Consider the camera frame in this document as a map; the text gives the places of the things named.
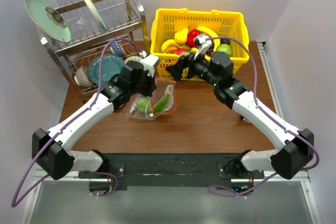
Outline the small green lime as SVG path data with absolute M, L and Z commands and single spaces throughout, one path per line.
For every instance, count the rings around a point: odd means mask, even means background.
M 151 100 L 147 97 L 139 98 L 136 103 L 137 110 L 143 114 L 152 113 Z

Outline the clear orange zip bag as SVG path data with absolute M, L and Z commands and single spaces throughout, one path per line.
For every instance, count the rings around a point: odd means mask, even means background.
M 132 105 L 136 105 L 139 98 L 146 97 L 146 96 L 143 96 L 141 94 L 137 94 L 134 97 L 134 99 L 132 100 L 132 103 L 129 107 L 128 118 L 138 119 L 138 120 L 154 121 L 159 116 L 171 115 L 175 112 L 175 110 L 177 108 L 177 97 L 176 97 L 176 94 L 175 94 L 176 81 L 170 80 L 170 79 L 156 78 L 155 85 L 156 85 L 156 89 L 152 93 L 152 96 L 147 97 L 151 100 L 152 113 L 143 114 L 143 113 L 140 113 L 138 110 L 136 112 L 134 112 L 133 114 L 129 113 L 130 107 Z M 167 93 L 169 93 L 171 96 L 170 96 L 170 100 L 169 100 L 165 110 L 161 113 L 154 113 L 153 112 L 154 105 Z

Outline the purple eggplant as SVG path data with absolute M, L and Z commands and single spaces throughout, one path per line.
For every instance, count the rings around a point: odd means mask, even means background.
M 129 113 L 130 114 L 133 114 L 134 112 L 136 112 L 137 111 L 137 106 L 136 105 L 132 105 L 131 107 L 130 107 L 130 111 L 129 111 Z

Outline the watermelon slice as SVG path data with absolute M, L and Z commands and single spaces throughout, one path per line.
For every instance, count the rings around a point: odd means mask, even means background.
M 165 110 L 169 100 L 170 100 L 170 94 L 165 94 L 153 107 L 154 113 L 161 113 Z

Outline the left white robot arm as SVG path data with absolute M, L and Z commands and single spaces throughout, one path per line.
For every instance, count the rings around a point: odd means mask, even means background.
M 91 171 L 97 178 L 108 174 L 109 165 L 98 151 L 72 151 L 74 144 L 105 116 L 126 104 L 132 95 L 151 96 L 156 88 L 155 69 L 158 57 L 149 55 L 129 61 L 118 76 L 112 77 L 73 115 L 32 136 L 32 158 L 52 179 L 58 180 L 72 171 Z

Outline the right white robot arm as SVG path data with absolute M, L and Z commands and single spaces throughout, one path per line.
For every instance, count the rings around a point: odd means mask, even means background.
M 199 77 L 214 87 L 217 100 L 239 113 L 259 129 L 273 144 L 269 151 L 245 151 L 228 167 L 239 178 L 246 178 L 255 170 L 272 169 L 284 179 L 292 179 L 315 156 L 314 134 L 287 123 L 255 94 L 233 76 L 233 62 L 229 55 L 216 52 L 210 61 L 202 55 L 181 56 L 166 70 L 180 81 L 184 69 L 187 78 Z

